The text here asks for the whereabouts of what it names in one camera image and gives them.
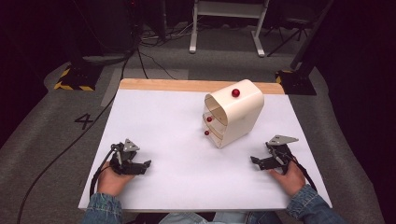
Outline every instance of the metal stand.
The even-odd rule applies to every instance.
[[[259,39],[259,34],[262,29],[262,22],[265,18],[265,13],[268,8],[269,0],[265,0],[262,5],[257,4],[236,4],[236,3],[222,3],[222,2],[206,2],[195,0],[193,26],[190,42],[190,53],[196,52],[197,45],[197,22],[198,15],[206,16],[222,16],[222,17],[239,17],[239,18],[252,18],[259,19],[256,31],[252,31],[254,44],[257,53],[260,57],[264,56],[262,43]]]

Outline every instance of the red ball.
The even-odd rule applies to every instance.
[[[231,92],[231,95],[233,97],[238,97],[241,94],[241,92],[238,89],[233,89],[233,91]]]

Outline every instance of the black cable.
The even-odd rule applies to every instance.
[[[143,73],[145,74],[146,79],[149,79],[148,75],[146,74],[145,65],[143,65],[142,56],[140,56],[140,50],[137,48],[137,54],[139,55],[140,64],[142,65]]]
[[[316,192],[318,192],[317,190],[317,186],[315,185],[314,181],[312,180],[311,176],[308,174],[308,172],[306,171],[306,169],[297,161],[297,159],[291,158],[289,155],[284,154],[290,161],[294,162],[297,167],[301,170],[301,172],[303,172],[303,175],[305,176],[305,178],[308,180],[309,184],[311,185],[312,189],[314,189]]]
[[[103,165],[105,165],[105,162],[107,161],[108,157],[110,156],[110,154],[111,154],[113,151],[116,151],[116,150],[114,150],[113,146],[111,146],[111,149],[110,149],[110,151],[107,153],[107,155],[105,156],[105,159],[102,161],[102,164],[100,164],[99,168],[96,170],[95,174],[93,175],[93,178],[92,178],[92,180],[91,180],[91,186],[90,186],[90,198],[91,198],[91,196],[93,195],[93,192],[95,191],[95,185],[96,185],[96,181],[97,181],[98,178],[99,178],[99,175],[100,175],[105,169],[107,169],[108,167],[111,167],[111,166],[107,166],[105,169],[102,170]]]
[[[154,35],[152,35],[151,34],[151,32],[152,32],[151,30],[144,31],[144,33],[148,32],[148,35],[144,35],[144,33],[141,35],[142,41],[140,42],[140,45],[144,46],[144,47],[148,47],[148,48],[160,47],[160,46],[166,44],[167,42],[169,42],[170,40],[180,39],[180,38],[184,37],[185,35],[188,35],[186,33],[190,29],[192,29],[192,23],[186,25],[184,28],[177,28],[176,29],[175,27],[173,27],[173,28],[167,28],[167,29],[170,29],[171,32],[165,34],[166,40],[161,40],[157,35],[155,35],[155,32],[154,32]],[[145,42],[144,39],[156,39],[156,42],[155,43],[148,43],[148,42]]]
[[[121,71],[121,79],[123,79],[123,72],[125,70],[125,66],[128,63],[128,60],[125,60],[123,66],[122,66],[122,71]],[[47,170],[51,167],[51,165],[53,163],[55,163],[59,158],[62,157],[62,155],[68,151],[79,139],[81,139],[82,136],[84,136],[84,134],[96,123],[97,120],[99,120],[99,118],[103,115],[103,113],[105,113],[105,111],[108,109],[108,107],[111,105],[111,103],[114,101],[114,99],[116,98],[117,93],[114,94],[114,96],[111,98],[111,100],[108,102],[108,104],[105,106],[105,108],[100,112],[100,114],[96,117],[96,119],[91,123],[90,126],[88,126],[88,128],[86,130],[84,130],[84,132],[82,132],[82,134],[80,134],[67,148],[65,148],[57,157],[55,157],[55,159],[53,159],[45,168],[44,170],[35,178],[35,181],[33,181],[32,185],[29,187],[29,189],[27,190],[25,196],[23,197],[21,206],[20,206],[20,211],[18,213],[18,220],[17,220],[17,224],[21,223],[21,216],[22,216],[22,211],[23,211],[23,207],[26,203],[26,200],[30,194],[30,192],[32,191],[33,187],[35,186],[35,184],[37,183],[37,181],[41,178],[41,176],[47,172]]]
[[[151,56],[148,56],[147,54],[144,54],[144,53],[139,53],[139,54],[142,54],[142,55],[144,55],[144,56],[146,56],[146,57],[148,57],[148,58],[150,58],[153,62],[155,62],[155,60],[154,60],[154,58],[153,57],[151,57]],[[164,69],[160,64],[158,64],[157,62],[155,62],[158,66],[160,66],[161,67],[161,69],[163,70],[163,71],[165,71],[165,73],[166,74],[168,74],[168,76],[169,77],[171,77],[172,79],[174,79],[174,80],[177,80],[177,78],[175,78],[175,77],[172,77],[167,71],[166,71],[166,69]]]
[[[187,31],[189,31],[190,29],[192,29],[192,27],[190,27],[189,29],[186,29],[186,28],[184,28],[184,29],[179,29],[180,31],[183,31],[183,32],[187,32]],[[197,27],[197,31],[198,32],[202,32],[202,31],[204,31],[204,30],[207,30],[207,29],[213,29],[213,27],[210,27],[210,26],[206,26],[206,25],[201,25],[201,24],[198,24],[198,27]],[[158,37],[158,36],[152,36],[152,37],[157,37],[157,38],[155,38],[156,39],[156,42],[155,43],[148,43],[148,42],[145,42],[145,41],[141,41],[140,42],[140,45],[141,46],[143,46],[143,47],[147,47],[147,48],[152,48],[152,47],[161,47],[161,46],[163,46],[164,44],[166,44],[166,43],[168,43],[169,41],[171,41],[171,40],[178,40],[178,39],[180,39],[180,38],[183,38],[185,35],[189,35],[189,34],[182,34],[181,32],[178,32],[178,34],[176,35],[177,37],[174,37],[174,33],[177,33],[177,31],[174,31],[174,32],[172,32],[172,33],[170,33],[170,34],[167,34],[166,36],[168,37],[165,41],[162,41],[162,40],[160,40],[160,38]]]

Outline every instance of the denim jacket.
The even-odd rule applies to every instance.
[[[286,211],[292,217],[302,220],[304,223],[346,223],[340,216],[327,205],[327,203],[309,185],[305,185],[296,195],[291,198]],[[219,213],[214,222],[208,222],[195,213],[171,213],[166,216],[161,224],[179,223],[248,223],[248,224],[281,224],[275,212],[252,212],[252,213]],[[82,219],[83,224],[106,223],[121,224],[122,211],[120,201],[116,198],[95,193],[91,196],[87,211]]]

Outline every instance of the white paper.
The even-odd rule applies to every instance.
[[[204,135],[206,92],[119,90],[78,208],[89,202],[91,179],[112,144],[140,147],[134,162],[152,160],[119,196],[122,208],[153,211],[253,211],[287,207],[290,198],[250,156],[270,157],[264,143],[276,134],[296,137],[291,153],[331,205],[318,167],[287,95],[264,95],[253,130],[224,148]]]

